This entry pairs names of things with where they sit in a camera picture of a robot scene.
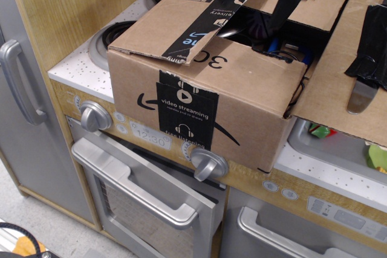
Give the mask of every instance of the white speckled countertop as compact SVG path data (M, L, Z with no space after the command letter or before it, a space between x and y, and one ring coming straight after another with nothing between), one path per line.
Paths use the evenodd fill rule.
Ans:
M147 12L145 1L135 1L107 25L137 20ZM90 61L90 40L49 70L48 75L55 81L114 103L109 72ZM382 194L386 192L386 184L300 154L288 143L275 168L387 213L387 195Z

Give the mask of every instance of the cardboard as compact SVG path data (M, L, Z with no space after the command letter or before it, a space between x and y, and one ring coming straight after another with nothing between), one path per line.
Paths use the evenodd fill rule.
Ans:
M302 30L312 40L317 32L329 35L345 0L324 1L304 9L311 15L297 17L294 31ZM288 118L289 104L307 67L216 37L215 31L191 45L183 61L168 61L164 52L213 3L163 0L112 43L107 55L116 110L226 159L270 172L294 123L295 118ZM316 27L301 24L314 18L315 10L322 15L329 10L329 17Z
M366 9L383 0L349 0L293 114L381 146L387 145L387 92L380 88L358 115L346 107L356 79L344 74L356 58Z
M111 48L190 64L245 1L225 6L219 0L162 0Z
M288 20L331 31L346 0L302 0ZM272 14L278 0L248 0L244 6Z
M193 99L196 99L202 90L215 92L219 97L215 118L217 125L210 128L213 137L209 148L208 144L202 144L196 139L198 131L206 126L205 120L196 126L190 125L191 119L200 117L200 114L183 116L184 121L180 121L178 117L173 118L170 120L172 124L168 133L250 168L271 171L279 152L278 144L285 142L293 123L293 120L286 120L284 114L306 66L296 61L286 63L263 56L247 46L218 37L208 44L206 51L210 55L207 62L184 66L138 54L127 55L109 50L108 60L116 110L144 122L147 126L159 129L158 107L172 98L158 98L157 84L160 83L160 72L169 72L184 82L182 87L185 94L192 95ZM206 54L202 54L198 56L200 61L206 57ZM218 63L210 66L211 60ZM196 92L186 85L196 88ZM153 100L158 100L158 105L149 102ZM191 112L187 110L191 106L190 103L170 103L177 106L168 106L165 112L167 115L176 110L180 111L180 115ZM225 129L233 139L220 131L218 126Z

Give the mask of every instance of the oven window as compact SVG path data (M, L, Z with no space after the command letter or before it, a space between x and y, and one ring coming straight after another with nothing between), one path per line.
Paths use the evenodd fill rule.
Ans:
M176 230L124 193L99 181L108 213L168 258L193 257L194 229Z

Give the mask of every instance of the refrigerator handle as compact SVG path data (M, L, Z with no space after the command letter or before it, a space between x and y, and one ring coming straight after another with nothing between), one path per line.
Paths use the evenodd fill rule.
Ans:
M324 254L314 252L292 240L276 234L256 223L258 212L248 207L243 207L238 215L237 224L243 232L255 239L276 248L278 251L292 258L356 258L337 248L329 248Z
M0 64L13 98L19 106L26 121L32 125L39 125L47 119L47 114L39 109L35 110L24 88L16 59L22 48L14 39L9 40L0 48Z
M177 209L170 208L156 197L129 180L131 168L89 140L81 138L71 148L75 159L93 174L108 181L126 193L165 223L178 230L185 230L195 222L197 211L183 203Z

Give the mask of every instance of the black cloth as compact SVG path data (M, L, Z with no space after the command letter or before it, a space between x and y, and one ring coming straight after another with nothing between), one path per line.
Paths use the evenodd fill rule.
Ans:
M387 90L387 7L367 8L357 57L345 74L369 80Z

